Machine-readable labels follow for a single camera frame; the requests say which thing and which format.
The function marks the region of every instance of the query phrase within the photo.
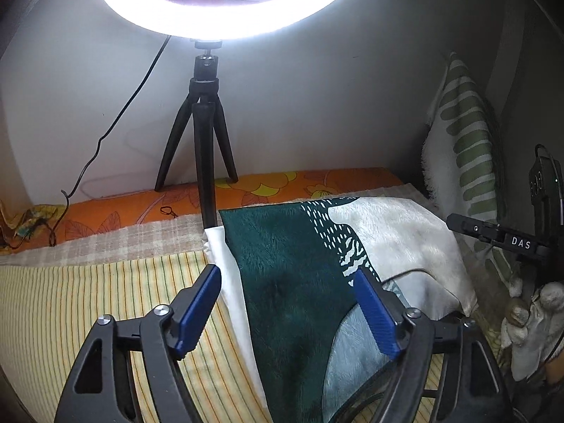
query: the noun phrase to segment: tripod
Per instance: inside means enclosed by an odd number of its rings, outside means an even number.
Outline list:
[[[221,42],[196,41],[196,49],[205,49],[205,53],[197,56],[194,63],[194,77],[190,80],[188,96],[182,103],[173,128],[166,143],[163,160],[157,175],[154,190],[160,191],[165,183],[174,153],[190,120],[194,116],[194,147],[196,152],[196,176],[200,209],[204,228],[217,226],[215,210],[214,155],[213,134],[219,144],[227,174],[233,183],[238,181],[235,161],[231,153],[229,135],[225,124],[223,106],[219,101],[219,79],[217,78],[218,57],[212,56],[212,49],[221,47]]]

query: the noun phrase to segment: blue clamp grip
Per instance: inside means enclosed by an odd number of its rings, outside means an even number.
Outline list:
[[[215,301],[221,290],[221,271],[216,265],[209,265],[191,288],[182,291],[195,291],[188,309],[178,323],[178,340],[174,350],[179,357],[185,357],[196,348]]]
[[[403,304],[394,293],[384,290],[367,268],[355,272],[353,288],[380,352],[396,360],[407,348],[407,342],[401,341],[407,334],[402,327]]]

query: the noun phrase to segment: yellow fabric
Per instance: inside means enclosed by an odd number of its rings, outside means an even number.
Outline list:
[[[25,245],[22,238],[27,241],[39,235],[36,232],[36,224],[40,219],[44,219],[49,227],[53,227],[56,221],[63,214],[63,205],[35,205],[29,209],[16,214],[9,215],[2,200],[0,200],[0,256],[10,254],[13,250],[8,246]],[[49,234],[43,234],[42,241],[38,241],[41,246],[46,246],[49,241]]]
[[[0,267],[0,364],[37,423],[54,420],[74,359],[101,313],[143,316],[191,286],[205,264],[199,251],[87,267]],[[157,422],[141,353],[133,353],[133,369],[143,419]],[[221,300],[180,370],[205,422],[271,422]]]

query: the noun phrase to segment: bed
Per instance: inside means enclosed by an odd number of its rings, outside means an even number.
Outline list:
[[[216,191],[219,209],[347,195],[409,198],[436,213],[413,186],[381,168],[253,175],[235,185],[218,182]],[[101,313],[118,320],[142,316],[170,302],[203,270],[194,192],[188,185],[78,204],[57,234],[57,247],[39,247],[44,237],[36,237],[26,251],[0,258],[0,366],[38,423],[53,421],[73,360]],[[490,337],[497,353],[495,332]],[[143,418],[158,421],[140,354],[133,364]],[[440,368],[441,358],[434,357],[428,387],[438,385]],[[181,370],[204,421],[272,421],[221,298]],[[422,399],[416,421],[428,421],[431,409],[432,401]],[[355,421],[369,421],[373,412],[367,407]]]

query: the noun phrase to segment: orange floral fabric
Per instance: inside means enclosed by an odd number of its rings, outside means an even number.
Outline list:
[[[268,173],[242,176],[234,184],[216,180],[215,198],[218,209],[230,209],[399,184],[401,181],[385,168]],[[163,192],[148,190],[74,203],[57,228],[57,243],[199,212],[196,183],[171,186]],[[37,231],[18,251],[47,246],[48,238],[47,231]]]

